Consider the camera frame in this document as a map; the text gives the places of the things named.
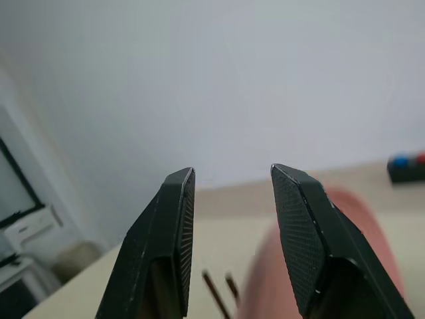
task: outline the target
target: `blurry pink fabric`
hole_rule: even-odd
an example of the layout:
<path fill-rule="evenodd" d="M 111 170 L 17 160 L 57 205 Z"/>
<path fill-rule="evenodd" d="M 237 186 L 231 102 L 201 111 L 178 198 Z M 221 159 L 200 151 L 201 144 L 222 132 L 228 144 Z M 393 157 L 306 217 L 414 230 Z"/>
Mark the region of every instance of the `blurry pink fabric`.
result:
<path fill-rule="evenodd" d="M 401 295 L 404 293 L 395 259 L 376 219 L 356 196 L 341 188 L 328 188 L 332 202 L 363 232 Z M 236 319 L 298 319 L 294 292 L 286 268 L 279 227 L 268 234 L 248 275 Z"/>

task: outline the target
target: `textured gripping surface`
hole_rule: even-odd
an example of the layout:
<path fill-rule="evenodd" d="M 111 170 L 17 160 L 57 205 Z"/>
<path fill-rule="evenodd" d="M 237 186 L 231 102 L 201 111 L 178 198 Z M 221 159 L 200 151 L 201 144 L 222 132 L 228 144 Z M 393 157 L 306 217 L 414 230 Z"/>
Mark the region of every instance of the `textured gripping surface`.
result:
<path fill-rule="evenodd" d="M 187 315 L 195 171 L 177 171 L 128 231 L 96 319 L 177 319 Z"/>
<path fill-rule="evenodd" d="M 325 249 L 297 181 L 276 165 L 272 176 L 285 262 L 299 313 L 304 316 L 325 264 Z"/>
<path fill-rule="evenodd" d="M 299 313 L 311 319 L 413 318 L 366 238 L 320 182 L 281 164 L 271 174 Z"/>
<path fill-rule="evenodd" d="M 177 270 L 181 274 L 177 277 L 177 282 L 181 289 L 181 307 L 185 314 L 189 306 L 191 283 L 194 205 L 195 174 L 191 174 L 183 192 L 181 222 L 176 244 Z"/>

